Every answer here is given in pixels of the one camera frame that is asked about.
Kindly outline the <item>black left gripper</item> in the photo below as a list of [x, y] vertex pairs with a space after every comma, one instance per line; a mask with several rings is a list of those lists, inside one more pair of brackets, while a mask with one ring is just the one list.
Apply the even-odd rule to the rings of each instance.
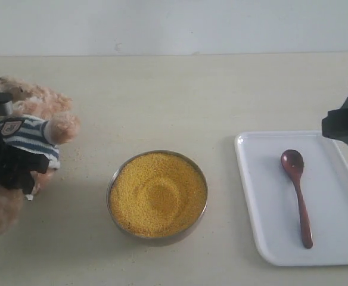
[[[0, 92], [0, 116], [13, 113], [13, 95]], [[6, 189], [20, 189], [31, 194], [35, 180], [31, 172], [46, 173], [49, 160], [43, 154], [34, 154], [5, 143], [0, 133], [0, 186]]]

